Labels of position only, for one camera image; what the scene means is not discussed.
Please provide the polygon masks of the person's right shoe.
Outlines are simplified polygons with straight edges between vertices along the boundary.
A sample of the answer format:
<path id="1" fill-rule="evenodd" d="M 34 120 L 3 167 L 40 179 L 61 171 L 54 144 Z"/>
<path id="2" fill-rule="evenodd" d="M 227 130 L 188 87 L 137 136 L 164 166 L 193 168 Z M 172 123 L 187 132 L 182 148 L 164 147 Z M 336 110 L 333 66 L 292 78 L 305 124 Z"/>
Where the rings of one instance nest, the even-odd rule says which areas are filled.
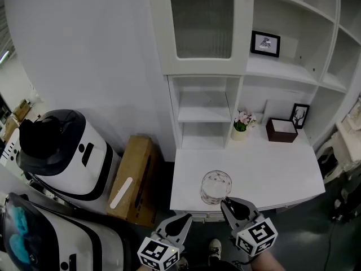
<path id="1" fill-rule="evenodd" d="M 213 266 L 221 260 L 222 244 L 218 239 L 212 239 L 209 243 L 208 265 Z"/>

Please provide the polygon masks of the clear glass cup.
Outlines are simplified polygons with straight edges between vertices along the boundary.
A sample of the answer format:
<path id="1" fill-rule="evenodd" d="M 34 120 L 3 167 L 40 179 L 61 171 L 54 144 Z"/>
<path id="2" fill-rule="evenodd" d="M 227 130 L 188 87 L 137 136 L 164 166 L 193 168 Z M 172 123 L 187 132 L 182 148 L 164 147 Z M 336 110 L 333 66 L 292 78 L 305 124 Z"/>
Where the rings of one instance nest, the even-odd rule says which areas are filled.
<path id="1" fill-rule="evenodd" d="M 204 203 L 217 205 L 232 190 L 232 179 L 223 171 L 210 171 L 202 179 L 200 196 Z"/>

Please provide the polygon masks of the white robot with black trim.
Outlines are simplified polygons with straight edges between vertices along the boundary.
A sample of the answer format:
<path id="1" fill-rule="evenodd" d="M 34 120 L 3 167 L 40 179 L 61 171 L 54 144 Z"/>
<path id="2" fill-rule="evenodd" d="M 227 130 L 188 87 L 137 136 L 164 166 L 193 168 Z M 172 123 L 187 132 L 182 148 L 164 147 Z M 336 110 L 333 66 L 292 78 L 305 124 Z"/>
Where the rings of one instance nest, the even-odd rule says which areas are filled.
<path id="1" fill-rule="evenodd" d="M 75 110 L 52 110 L 36 121 L 55 116 L 61 121 L 69 121 L 63 139 L 63 149 L 67 158 L 57 163 L 31 161 L 20 169 L 37 177 L 46 187 L 57 194 L 81 201 L 93 201 L 105 193 L 107 182 L 114 175 L 112 167 L 120 162 L 120 157 L 103 137 Z"/>

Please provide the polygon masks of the dark brown box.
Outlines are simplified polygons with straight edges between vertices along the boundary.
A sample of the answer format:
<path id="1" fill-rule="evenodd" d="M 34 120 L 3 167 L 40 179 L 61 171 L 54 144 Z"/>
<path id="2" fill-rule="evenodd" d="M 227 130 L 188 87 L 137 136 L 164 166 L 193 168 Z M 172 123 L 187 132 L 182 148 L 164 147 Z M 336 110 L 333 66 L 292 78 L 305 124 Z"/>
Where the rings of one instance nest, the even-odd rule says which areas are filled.
<path id="1" fill-rule="evenodd" d="M 266 132 L 270 142 L 293 143 L 298 136 L 298 131 L 293 121 L 269 118 Z"/>

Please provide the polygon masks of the white robot with blue eyes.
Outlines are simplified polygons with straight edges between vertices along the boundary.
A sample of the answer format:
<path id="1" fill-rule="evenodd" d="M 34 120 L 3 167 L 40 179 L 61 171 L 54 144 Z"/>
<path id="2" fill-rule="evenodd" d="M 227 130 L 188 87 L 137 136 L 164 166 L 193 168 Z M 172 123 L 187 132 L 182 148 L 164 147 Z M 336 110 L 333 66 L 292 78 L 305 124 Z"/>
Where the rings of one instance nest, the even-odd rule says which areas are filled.
<path id="1" fill-rule="evenodd" d="M 0 246 L 20 271 L 128 271 L 118 232 L 15 193 L 0 202 Z"/>

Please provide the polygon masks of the person's right forearm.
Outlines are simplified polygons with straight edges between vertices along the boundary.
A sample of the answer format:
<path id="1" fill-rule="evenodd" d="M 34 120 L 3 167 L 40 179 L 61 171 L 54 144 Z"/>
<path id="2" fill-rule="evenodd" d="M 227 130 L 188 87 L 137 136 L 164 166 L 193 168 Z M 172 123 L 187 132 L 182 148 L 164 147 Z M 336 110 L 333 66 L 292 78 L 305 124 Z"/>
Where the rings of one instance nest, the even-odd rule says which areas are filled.
<path id="1" fill-rule="evenodd" d="M 264 251 L 251 262 L 252 271 L 285 271 L 284 267 L 273 257 L 271 252 Z"/>

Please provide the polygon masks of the white hutch shelf unit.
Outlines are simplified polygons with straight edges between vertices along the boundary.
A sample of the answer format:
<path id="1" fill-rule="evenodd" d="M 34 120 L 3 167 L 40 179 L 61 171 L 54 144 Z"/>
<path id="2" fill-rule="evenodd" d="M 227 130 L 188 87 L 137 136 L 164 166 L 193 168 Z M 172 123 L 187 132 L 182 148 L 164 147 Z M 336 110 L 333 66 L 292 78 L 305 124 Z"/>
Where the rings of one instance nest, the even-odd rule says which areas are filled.
<path id="1" fill-rule="evenodd" d="M 310 106 L 312 146 L 336 121 L 361 59 L 361 0 L 254 0 L 252 31 L 281 37 L 278 58 L 252 54 L 246 73 L 164 75 L 178 149 L 223 149 L 238 111 L 288 119 Z"/>

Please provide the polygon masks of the brown cardboard box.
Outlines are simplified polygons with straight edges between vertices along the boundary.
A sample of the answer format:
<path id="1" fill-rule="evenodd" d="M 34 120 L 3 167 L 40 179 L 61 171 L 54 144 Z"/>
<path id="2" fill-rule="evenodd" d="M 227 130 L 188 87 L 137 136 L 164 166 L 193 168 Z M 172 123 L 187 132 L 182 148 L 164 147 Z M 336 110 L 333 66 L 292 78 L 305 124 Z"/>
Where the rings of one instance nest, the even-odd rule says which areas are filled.
<path id="1" fill-rule="evenodd" d="M 160 152 L 150 137 L 132 135 L 112 186 L 107 215 L 136 225 L 154 227 L 161 163 Z"/>

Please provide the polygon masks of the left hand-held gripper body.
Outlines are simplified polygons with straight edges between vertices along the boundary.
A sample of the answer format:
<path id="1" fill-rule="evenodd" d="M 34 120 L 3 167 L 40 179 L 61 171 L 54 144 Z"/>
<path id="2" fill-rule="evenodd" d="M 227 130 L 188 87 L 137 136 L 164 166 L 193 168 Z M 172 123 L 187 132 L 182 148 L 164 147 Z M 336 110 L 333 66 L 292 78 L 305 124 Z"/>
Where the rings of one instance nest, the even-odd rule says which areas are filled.
<path id="1" fill-rule="evenodd" d="M 145 237 L 137 255 L 140 263 L 153 270 L 168 270 L 175 265 L 184 250 L 185 231 L 175 234 L 158 229 L 150 237 Z"/>

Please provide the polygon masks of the black deer picture frame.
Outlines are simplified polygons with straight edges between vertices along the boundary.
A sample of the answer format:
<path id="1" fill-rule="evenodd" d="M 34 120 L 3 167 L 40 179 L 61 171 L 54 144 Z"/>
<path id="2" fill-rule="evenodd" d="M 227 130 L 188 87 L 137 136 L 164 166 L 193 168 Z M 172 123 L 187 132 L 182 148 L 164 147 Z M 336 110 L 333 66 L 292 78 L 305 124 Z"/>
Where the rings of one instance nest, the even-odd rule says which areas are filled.
<path id="1" fill-rule="evenodd" d="M 295 103 L 291 112 L 290 120 L 296 129 L 302 129 L 307 118 L 310 106 L 307 104 Z"/>

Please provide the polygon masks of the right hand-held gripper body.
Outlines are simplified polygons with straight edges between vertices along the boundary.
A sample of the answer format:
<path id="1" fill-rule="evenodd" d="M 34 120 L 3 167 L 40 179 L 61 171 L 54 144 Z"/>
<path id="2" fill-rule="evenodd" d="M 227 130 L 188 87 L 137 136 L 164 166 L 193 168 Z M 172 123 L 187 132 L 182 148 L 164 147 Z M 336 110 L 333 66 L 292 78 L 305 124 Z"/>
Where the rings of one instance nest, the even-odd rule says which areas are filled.
<path id="1" fill-rule="evenodd" d="M 235 246 L 250 257 L 258 256 L 272 247 L 278 237 L 272 221 L 261 213 L 242 228 L 233 230 L 231 234 L 235 238 Z"/>

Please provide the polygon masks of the cream ornate furniture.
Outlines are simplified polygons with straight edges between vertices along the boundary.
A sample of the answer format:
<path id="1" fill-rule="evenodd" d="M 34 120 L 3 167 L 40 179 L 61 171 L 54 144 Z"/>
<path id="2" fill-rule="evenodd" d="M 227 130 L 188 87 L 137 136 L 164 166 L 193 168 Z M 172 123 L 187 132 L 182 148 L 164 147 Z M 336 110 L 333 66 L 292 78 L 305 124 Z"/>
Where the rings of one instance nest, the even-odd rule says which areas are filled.
<path id="1" fill-rule="evenodd" d="M 317 158 L 333 153 L 337 160 L 334 170 L 323 178 L 324 184 L 361 166 L 361 94 L 343 121 L 336 123 L 336 129 L 316 152 Z"/>

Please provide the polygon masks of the white ribbed glass cabinet door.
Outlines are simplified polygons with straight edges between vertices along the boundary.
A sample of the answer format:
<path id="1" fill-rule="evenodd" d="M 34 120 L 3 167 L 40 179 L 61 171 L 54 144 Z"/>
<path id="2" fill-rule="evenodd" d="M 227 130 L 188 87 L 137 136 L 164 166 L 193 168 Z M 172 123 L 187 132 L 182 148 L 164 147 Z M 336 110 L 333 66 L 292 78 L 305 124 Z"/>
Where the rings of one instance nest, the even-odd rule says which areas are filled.
<path id="1" fill-rule="evenodd" d="M 246 73 L 254 0 L 149 0 L 164 75 Z"/>

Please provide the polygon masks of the black hat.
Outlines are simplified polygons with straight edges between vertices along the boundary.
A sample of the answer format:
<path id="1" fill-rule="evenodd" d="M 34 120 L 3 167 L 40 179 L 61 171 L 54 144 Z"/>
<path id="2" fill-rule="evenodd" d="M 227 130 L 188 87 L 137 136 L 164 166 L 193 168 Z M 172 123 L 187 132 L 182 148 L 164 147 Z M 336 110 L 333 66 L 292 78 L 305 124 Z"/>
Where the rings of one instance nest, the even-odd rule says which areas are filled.
<path id="1" fill-rule="evenodd" d="M 57 163 L 67 158 L 63 139 L 69 121 L 61 121 L 49 116 L 40 121 L 25 119 L 20 127 L 20 147 L 18 161 L 22 164 L 31 161 Z"/>

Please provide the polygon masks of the person's shoe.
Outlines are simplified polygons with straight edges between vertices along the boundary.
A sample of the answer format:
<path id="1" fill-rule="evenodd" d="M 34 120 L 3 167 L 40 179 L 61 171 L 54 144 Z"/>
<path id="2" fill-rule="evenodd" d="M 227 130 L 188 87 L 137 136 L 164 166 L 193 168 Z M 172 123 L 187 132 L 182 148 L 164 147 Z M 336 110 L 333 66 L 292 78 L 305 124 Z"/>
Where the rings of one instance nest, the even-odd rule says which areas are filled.
<path id="1" fill-rule="evenodd" d="M 188 271 L 189 264 L 185 257 L 181 257 L 180 260 L 175 264 L 176 271 Z"/>
<path id="2" fill-rule="evenodd" d="M 222 244 L 218 239 L 212 239 L 209 243 L 208 265 L 213 266 L 221 260 Z"/>

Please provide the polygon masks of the person's left shoe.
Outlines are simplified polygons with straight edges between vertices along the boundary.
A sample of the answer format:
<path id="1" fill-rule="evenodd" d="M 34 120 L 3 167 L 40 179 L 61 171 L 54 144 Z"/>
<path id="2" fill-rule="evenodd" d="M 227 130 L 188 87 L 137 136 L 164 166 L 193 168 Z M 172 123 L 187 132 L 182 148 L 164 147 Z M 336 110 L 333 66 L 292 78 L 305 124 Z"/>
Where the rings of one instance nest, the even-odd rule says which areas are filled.
<path id="1" fill-rule="evenodd" d="M 181 257 L 180 260 L 175 264 L 176 271 L 188 271 L 189 264 L 185 257 Z"/>

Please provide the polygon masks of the pink flowers in cream pot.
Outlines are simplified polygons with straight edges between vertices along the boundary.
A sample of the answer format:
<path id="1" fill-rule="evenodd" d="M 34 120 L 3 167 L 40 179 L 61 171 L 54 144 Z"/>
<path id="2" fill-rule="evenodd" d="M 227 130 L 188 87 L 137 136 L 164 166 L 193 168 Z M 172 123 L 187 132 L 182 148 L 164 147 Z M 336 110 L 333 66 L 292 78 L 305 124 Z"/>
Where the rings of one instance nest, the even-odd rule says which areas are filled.
<path id="1" fill-rule="evenodd" d="M 248 129 L 254 127 L 257 119 L 255 114 L 246 111 L 238 111 L 231 132 L 234 141 L 243 141 L 248 135 Z"/>

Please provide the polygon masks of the small black picture frame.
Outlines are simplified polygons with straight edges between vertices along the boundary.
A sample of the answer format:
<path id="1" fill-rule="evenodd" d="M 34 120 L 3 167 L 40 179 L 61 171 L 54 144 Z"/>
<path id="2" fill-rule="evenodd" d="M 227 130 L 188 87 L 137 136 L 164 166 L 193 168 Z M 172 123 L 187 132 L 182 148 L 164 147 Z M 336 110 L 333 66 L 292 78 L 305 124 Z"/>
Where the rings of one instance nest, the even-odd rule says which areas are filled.
<path id="1" fill-rule="evenodd" d="M 281 37 L 253 30 L 250 42 L 250 52 L 278 58 L 280 55 Z"/>

